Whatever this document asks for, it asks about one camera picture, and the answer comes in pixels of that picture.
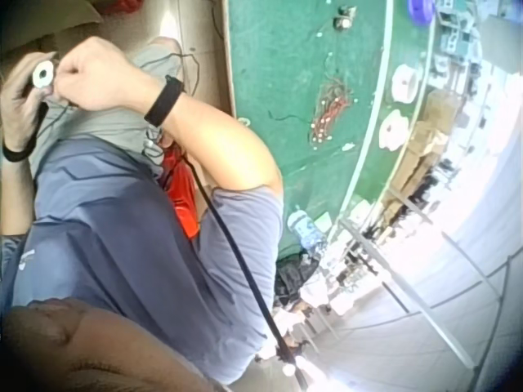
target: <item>knee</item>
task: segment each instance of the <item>knee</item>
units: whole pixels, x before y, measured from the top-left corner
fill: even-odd
[[[181,53],[181,45],[174,38],[157,37],[153,39],[150,43],[155,45],[163,45],[167,47],[172,53]]]

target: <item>black wristband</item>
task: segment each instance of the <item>black wristband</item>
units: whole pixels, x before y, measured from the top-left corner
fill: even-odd
[[[12,163],[22,162],[23,160],[27,159],[34,151],[34,148],[36,147],[36,139],[38,137],[38,130],[42,126],[43,120],[47,115],[47,111],[49,110],[49,106],[42,102],[38,107],[38,112],[36,114],[36,125],[34,127],[34,134],[31,136],[29,141],[27,142],[27,145],[25,145],[25,148],[23,151],[15,152],[11,151],[6,147],[6,142],[2,140],[2,153],[5,159]]]
[[[172,108],[180,98],[183,92],[183,83],[172,76],[167,75],[167,84],[160,92],[159,97],[150,108],[149,112],[145,115],[144,120],[155,127],[161,127],[165,118],[169,115]]]
[[[5,141],[2,140],[2,153],[3,153],[4,158],[7,161],[13,162],[13,163],[22,162],[25,159],[27,159],[33,153],[34,148],[36,147],[36,136],[37,136],[37,132],[35,132],[31,136],[31,139],[29,139],[24,150],[20,151],[20,152],[11,151],[10,149],[8,149],[6,147]]]

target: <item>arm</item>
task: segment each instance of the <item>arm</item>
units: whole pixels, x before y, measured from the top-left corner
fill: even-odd
[[[2,134],[5,146],[23,151],[36,131],[37,111],[50,92],[33,89],[23,96],[25,86],[36,65],[49,60],[54,53],[27,55],[11,72],[0,95]],[[28,232],[34,218],[34,188],[29,161],[11,163],[2,157],[2,235]]]
[[[25,234],[33,223],[34,189],[28,160],[2,159],[2,235]]]
[[[58,66],[59,96],[89,110],[124,106],[145,114],[159,96],[161,82],[132,65],[114,45],[89,38]],[[163,123],[177,143],[228,190],[266,185],[281,196],[279,169],[268,148],[231,116],[182,94]]]

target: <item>hand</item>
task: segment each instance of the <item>hand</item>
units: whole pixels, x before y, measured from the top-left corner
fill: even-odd
[[[132,100],[142,93],[141,82],[150,82],[151,78],[115,45],[91,37],[58,65],[55,93],[85,110],[132,106]]]
[[[52,53],[31,53],[12,70],[0,94],[3,139],[6,147],[15,152],[23,151],[36,132],[38,107],[52,93],[50,87],[32,88],[23,96],[38,63],[50,60]]]

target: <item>black bag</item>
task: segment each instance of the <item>black bag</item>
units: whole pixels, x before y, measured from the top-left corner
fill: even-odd
[[[295,253],[276,265],[275,305],[286,306],[300,299],[300,289],[320,266],[306,251]]]

